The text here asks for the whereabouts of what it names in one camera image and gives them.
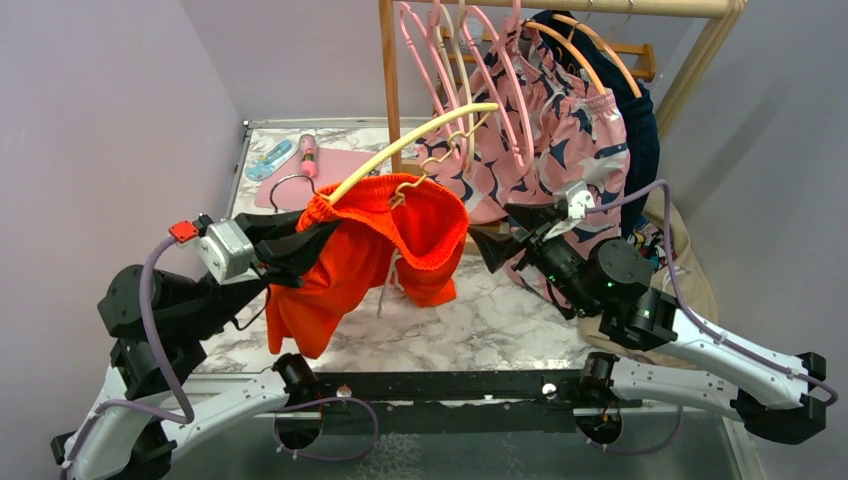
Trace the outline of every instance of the red connector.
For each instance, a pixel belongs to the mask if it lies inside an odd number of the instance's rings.
[[[188,220],[175,223],[168,229],[168,232],[177,239],[177,243],[183,244],[196,237],[200,232],[197,231],[194,225]]]

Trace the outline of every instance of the beige fabric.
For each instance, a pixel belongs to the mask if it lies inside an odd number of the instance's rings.
[[[662,214],[663,192],[657,189],[648,196],[648,202],[645,205],[643,215],[648,221],[662,228]],[[691,238],[689,238],[689,233],[686,231],[683,219],[680,218],[680,213],[674,208],[674,205],[671,206],[671,235],[674,239],[674,249],[677,252],[674,265],[677,267],[677,278],[683,289],[684,298],[698,314],[717,324],[718,307],[715,303],[712,287],[710,287],[707,277],[704,276],[698,259],[695,258],[695,253],[692,251]],[[654,274],[651,278],[651,286],[674,295],[674,288],[671,285],[671,278],[668,275],[668,267],[664,267]],[[606,335],[598,331],[599,325],[600,317],[580,320],[580,334],[589,344],[623,356],[631,353],[644,353],[627,350],[611,342]],[[691,368],[691,365],[686,362],[666,355],[648,352],[647,356],[660,365]]]

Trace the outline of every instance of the bolt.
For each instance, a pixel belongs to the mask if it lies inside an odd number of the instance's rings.
[[[542,395],[544,395],[548,400],[553,400],[556,397],[556,385],[553,383],[546,383],[542,385]]]

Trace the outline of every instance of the marble tabletop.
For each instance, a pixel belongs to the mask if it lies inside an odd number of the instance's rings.
[[[386,128],[256,129],[246,164],[283,139],[296,142],[304,133],[328,148],[377,152],[388,145]],[[411,148],[404,150],[404,158],[414,158]],[[381,172],[390,171],[387,161]],[[258,182],[242,175],[233,215],[273,213],[254,205],[258,190]],[[580,338],[575,321],[565,320],[502,272],[490,274],[479,256],[464,256],[453,278],[457,299],[434,308],[418,308],[390,286],[380,318],[380,289],[372,289],[310,365],[318,371],[351,372],[580,368],[593,349]],[[254,299],[237,315],[239,322],[249,320],[264,302],[264,294]],[[198,373],[257,372],[276,359],[268,351],[264,315],[242,332],[228,324],[203,346],[208,358]],[[283,351],[296,352],[294,341],[286,339]]]

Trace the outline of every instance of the orange shorts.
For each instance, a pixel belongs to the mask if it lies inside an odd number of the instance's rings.
[[[303,276],[298,289],[271,286],[266,311],[268,348],[277,354],[291,337],[300,353],[317,358],[327,348],[342,316],[386,280],[395,249],[397,279],[420,307],[456,298],[453,275],[465,245],[468,213],[445,187],[425,181],[405,188],[406,203],[394,210],[389,199],[402,182],[418,177],[393,174],[362,179],[335,205],[316,195],[297,224],[303,231],[316,223],[342,219]],[[337,185],[319,190],[329,195]]]

